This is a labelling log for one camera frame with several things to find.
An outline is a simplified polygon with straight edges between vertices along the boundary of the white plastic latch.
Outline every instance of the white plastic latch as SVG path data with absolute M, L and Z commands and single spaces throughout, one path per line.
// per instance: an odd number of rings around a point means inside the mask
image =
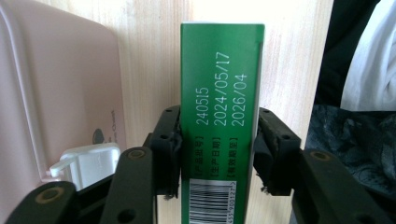
M 116 143 L 75 147 L 66 150 L 49 171 L 53 180 L 73 182 L 81 190 L 114 174 L 119 157 Z

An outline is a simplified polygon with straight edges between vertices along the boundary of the white cloth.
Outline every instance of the white cloth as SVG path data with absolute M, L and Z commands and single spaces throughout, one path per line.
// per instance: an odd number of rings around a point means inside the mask
M 341 108 L 396 111 L 396 0 L 376 5 L 349 67 Z

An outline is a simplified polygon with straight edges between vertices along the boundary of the wooden surface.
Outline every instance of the wooden surface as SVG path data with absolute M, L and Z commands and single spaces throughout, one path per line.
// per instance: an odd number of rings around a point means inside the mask
M 260 106 L 305 140 L 332 0 L 38 1 L 102 23 L 119 38 L 128 147 L 141 146 L 162 111 L 180 102 L 182 21 L 263 22 Z M 290 197 L 265 196 L 261 186 L 254 175 L 246 223 L 289 223 Z M 159 198 L 159 223 L 180 223 L 180 200 Z

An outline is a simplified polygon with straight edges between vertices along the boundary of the barcode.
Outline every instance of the barcode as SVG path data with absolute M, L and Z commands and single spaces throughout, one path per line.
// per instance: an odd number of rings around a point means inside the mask
M 190 224 L 233 224 L 236 181 L 190 179 Z

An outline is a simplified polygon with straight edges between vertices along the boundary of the green box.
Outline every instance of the green box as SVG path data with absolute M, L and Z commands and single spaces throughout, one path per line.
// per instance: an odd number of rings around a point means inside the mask
M 244 223 L 263 24 L 181 24 L 182 223 Z

